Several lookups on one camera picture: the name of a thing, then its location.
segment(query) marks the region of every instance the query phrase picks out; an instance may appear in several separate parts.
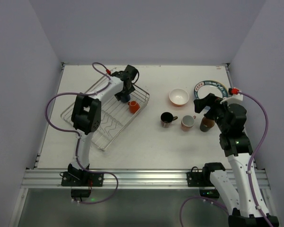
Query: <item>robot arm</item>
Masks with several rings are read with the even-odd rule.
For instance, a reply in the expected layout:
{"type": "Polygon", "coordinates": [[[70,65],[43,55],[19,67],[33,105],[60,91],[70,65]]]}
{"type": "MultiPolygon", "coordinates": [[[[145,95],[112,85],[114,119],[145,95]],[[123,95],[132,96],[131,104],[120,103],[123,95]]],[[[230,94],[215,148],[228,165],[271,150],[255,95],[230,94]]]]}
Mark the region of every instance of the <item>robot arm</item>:
{"type": "Polygon", "coordinates": [[[195,112],[200,113],[205,106],[210,110],[205,117],[214,120],[220,131],[220,145],[224,150],[236,179],[238,191],[227,178],[225,168],[221,163],[207,163],[202,169],[203,177],[211,182],[221,195],[229,213],[230,227],[267,227],[269,226],[259,210],[262,210],[274,227],[279,226],[277,217],[271,216],[264,203],[257,183],[253,165],[248,171],[248,162],[253,153],[249,138],[243,132],[246,121],[246,109],[232,102],[228,102],[209,94],[207,97],[194,100],[195,112]],[[251,175],[254,183],[254,192],[259,202],[256,206],[249,186],[251,175]]]}
{"type": "Polygon", "coordinates": [[[90,186],[90,173],[84,171],[81,166],[89,169],[91,139],[101,123],[101,105],[113,96],[119,101],[132,93],[135,90],[132,81],[138,73],[135,67],[127,65],[124,71],[111,74],[107,88],[105,88],[107,85],[103,85],[89,93],[89,96],[77,95],[71,121],[80,134],[77,138],[79,143],[72,162],[68,165],[68,171],[63,173],[62,186],[90,186]]]}

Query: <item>black mug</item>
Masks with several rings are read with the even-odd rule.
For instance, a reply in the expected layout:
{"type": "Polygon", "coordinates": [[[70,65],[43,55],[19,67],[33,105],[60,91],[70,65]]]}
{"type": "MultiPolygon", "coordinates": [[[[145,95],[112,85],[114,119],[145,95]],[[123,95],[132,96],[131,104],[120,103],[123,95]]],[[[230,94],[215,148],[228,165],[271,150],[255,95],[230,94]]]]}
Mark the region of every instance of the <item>black mug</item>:
{"type": "Polygon", "coordinates": [[[169,125],[176,119],[178,119],[177,116],[173,116],[170,112],[164,112],[161,114],[161,125],[163,128],[168,128],[169,125]]]}

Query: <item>white tabletop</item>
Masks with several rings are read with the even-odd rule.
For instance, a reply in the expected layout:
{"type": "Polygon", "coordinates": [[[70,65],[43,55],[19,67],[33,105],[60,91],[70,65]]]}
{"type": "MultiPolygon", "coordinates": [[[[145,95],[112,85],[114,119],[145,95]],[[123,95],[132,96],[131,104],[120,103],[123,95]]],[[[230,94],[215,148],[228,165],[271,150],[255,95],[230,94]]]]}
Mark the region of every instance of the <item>white tabletop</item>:
{"type": "MultiPolygon", "coordinates": [[[[108,66],[123,70],[125,66],[108,66]]],[[[215,125],[202,132],[199,125],[206,111],[194,112],[193,90],[203,80],[215,80],[230,87],[223,66],[135,66],[140,71],[137,83],[150,93],[148,105],[105,150],[90,149],[90,168],[109,169],[188,169],[202,168],[207,162],[221,162],[231,168],[219,144],[220,131],[215,125]],[[175,107],[168,98],[169,91],[183,88],[190,94],[189,102],[175,107]],[[162,128],[160,115],[171,112],[179,117],[169,128],[162,128]],[[181,118],[196,115],[191,131],[180,128],[181,118]]],[[[92,66],[64,68],[58,93],[85,92],[99,78],[92,66]]],[[[51,121],[58,127],[72,129],[60,114],[74,102],[75,96],[62,96],[54,104],[51,121]]],[[[67,168],[75,150],[74,133],[60,132],[48,127],[38,168],[67,168]]]]}

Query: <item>white bowl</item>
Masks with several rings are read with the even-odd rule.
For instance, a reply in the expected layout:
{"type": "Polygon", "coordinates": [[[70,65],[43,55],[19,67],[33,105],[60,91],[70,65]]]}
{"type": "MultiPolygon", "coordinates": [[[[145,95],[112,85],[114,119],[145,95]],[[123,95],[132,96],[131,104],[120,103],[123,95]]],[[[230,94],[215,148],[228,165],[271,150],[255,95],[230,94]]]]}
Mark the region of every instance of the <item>white bowl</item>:
{"type": "Polygon", "coordinates": [[[176,106],[183,106],[189,101],[189,94],[187,91],[176,88],[169,93],[169,99],[176,106]]]}

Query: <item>wire dish rack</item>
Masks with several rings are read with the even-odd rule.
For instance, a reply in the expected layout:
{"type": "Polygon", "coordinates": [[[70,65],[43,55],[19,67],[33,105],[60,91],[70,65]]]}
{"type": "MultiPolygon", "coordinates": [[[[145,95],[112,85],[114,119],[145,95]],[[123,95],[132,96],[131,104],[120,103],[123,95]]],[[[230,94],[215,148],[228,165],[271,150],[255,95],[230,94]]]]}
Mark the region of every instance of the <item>wire dish rack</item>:
{"type": "MultiPolygon", "coordinates": [[[[107,78],[103,76],[85,93],[91,92],[105,83],[107,83],[107,78]]],[[[117,101],[115,97],[102,105],[101,124],[91,139],[92,144],[96,145],[100,150],[104,151],[148,104],[150,94],[137,85],[134,85],[134,87],[135,91],[130,94],[130,101],[136,101],[140,105],[140,109],[135,114],[129,112],[127,103],[117,101]]],[[[74,103],[60,115],[70,125],[73,125],[71,121],[73,107],[74,103]]]]}

